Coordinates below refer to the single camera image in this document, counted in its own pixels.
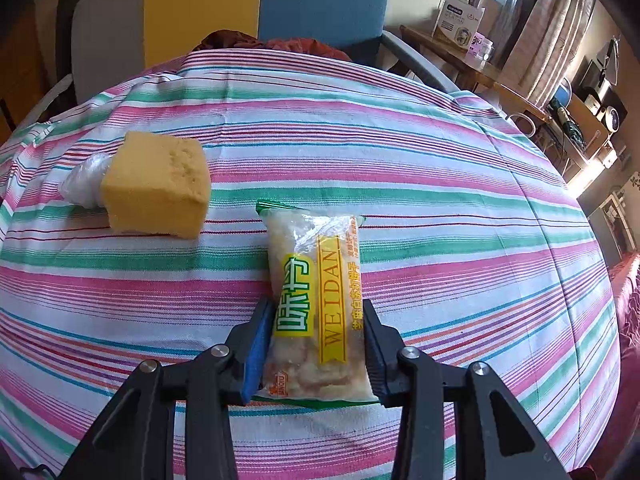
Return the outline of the white carton on desk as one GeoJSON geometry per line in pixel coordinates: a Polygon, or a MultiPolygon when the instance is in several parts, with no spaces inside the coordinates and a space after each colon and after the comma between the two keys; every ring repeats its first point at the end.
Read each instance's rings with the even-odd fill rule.
{"type": "Polygon", "coordinates": [[[485,9],[466,0],[442,0],[433,37],[450,47],[466,52],[480,27],[485,9]]]}

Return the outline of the dark red cloth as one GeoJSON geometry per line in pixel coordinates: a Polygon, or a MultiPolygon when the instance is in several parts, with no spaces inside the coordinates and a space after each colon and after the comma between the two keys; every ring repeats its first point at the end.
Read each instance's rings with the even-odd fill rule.
{"type": "Polygon", "coordinates": [[[211,32],[195,48],[194,51],[220,49],[262,49],[295,52],[333,58],[334,60],[352,62],[352,58],[343,50],[324,44],[312,38],[290,38],[259,40],[237,30],[221,29],[211,32]]]}

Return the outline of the weidan bread packet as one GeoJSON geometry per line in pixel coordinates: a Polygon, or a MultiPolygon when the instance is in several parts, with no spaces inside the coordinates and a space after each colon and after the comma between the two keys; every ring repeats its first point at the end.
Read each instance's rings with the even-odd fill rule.
{"type": "Polygon", "coordinates": [[[278,305],[260,396],[292,402],[375,400],[364,356],[359,229],[363,217],[258,200],[278,305]]]}

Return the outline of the patterned curtain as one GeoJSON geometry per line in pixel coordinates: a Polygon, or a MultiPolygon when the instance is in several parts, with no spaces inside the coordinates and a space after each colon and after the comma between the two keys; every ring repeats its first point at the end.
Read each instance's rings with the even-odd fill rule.
{"type": "Polygon", "coordinates": [[[596,0],[506,0],[489,33],[499,82],[545,106],[574,62],[596,0]]]}

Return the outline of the black rolled mat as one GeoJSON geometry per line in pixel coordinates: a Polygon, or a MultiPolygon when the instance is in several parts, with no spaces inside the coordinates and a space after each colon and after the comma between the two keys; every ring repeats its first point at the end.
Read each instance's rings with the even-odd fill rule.
{"type": "Polygon", "coordinates": [[[55,18],[55,69],[58,81],[72,73],[72,29],[80,0],[58,0],[55,18]]]}

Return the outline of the white plastic roll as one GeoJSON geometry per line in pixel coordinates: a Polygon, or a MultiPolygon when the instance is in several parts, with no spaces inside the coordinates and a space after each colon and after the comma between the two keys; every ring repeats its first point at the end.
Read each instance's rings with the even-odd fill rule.
{"type": "Polygon", "coordinates": [[[93,154],[77,165],[58,187],[64,200],[86,209],[103,208],[101,183],[111,161],[111,155],[93,154]]]}

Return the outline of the yellow sponge block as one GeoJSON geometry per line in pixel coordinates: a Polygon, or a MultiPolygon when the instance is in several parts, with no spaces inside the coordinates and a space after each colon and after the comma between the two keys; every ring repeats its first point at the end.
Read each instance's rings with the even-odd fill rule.
{"type": "Polygon", "coordinates": [[[100,191],[113,231],[194,240],[210,199],[204,150],[194,139],[129,131],[100,191]]]}

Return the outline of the cluttered wooden shelf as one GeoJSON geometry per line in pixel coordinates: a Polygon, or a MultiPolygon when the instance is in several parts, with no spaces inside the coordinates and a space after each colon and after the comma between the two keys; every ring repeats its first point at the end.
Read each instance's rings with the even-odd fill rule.
{"type": "Polygon", "coordinates": [[[586,211],[596,208],[639,168],[639,60],[621,39],[617,84],[603,81],[599,94],[589,85],[597,81],[596,65],[596,60],[582,60],[568,104],[584,145],[561,139],[546,151],[586,211]]]}

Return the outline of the wooden desk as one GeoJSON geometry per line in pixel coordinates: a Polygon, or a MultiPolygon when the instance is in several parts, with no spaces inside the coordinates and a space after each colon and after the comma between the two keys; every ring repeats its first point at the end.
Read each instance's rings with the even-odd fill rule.
{"type": "Polygon", "coordinates": [[[420,30],[405,25],[401,25],[399,30],[402,40],[410,44],[411,47],[416,50],[421,48],[429,50],[454,67],[458,71],[456,85],[460,89],[476,91],[478,86],[482,86],[498,96],[502,109],[508,114],[527,112],[541,122],[547,124],[551,122],[551,117],[546,112],[529,103],[515,91],[499,84],[500,70],[495,66],[481,61],[469,53],[462,52],[446,42],[437,40],[425,32],[420,32],[420,30]]]}

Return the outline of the grey yellow blue chair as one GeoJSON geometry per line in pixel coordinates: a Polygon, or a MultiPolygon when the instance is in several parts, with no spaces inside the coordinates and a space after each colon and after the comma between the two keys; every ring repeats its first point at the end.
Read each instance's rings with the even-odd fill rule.
{"type": "Polygon", "coordinates": [[[187,54],[211,32],[260,41],[310,38],[372,66],[385,48],[424,84],[456,85],[383,28],[387,0],[79,0],[70,33],[75,96],[85,102],[145,70],[187,54]]]}

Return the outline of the striped bed sheet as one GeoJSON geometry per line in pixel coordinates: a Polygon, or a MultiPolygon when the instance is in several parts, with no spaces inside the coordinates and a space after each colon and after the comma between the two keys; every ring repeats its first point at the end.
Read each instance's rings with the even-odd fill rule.
{"type": "Polygon", "coordinates": [[[258,200],[359,214],[362,291],[434,359],[482,360],[567,469],[610,419],[620,345],[608,271],[547,157],[488,103],[355,64],[200,51],[1,149],[1,443],[60,470],[147,358],[226,339],[269,287],[258,200]],[[60,185],[129,131],[202,144],[197,240],[117,234],[60,185]]]}

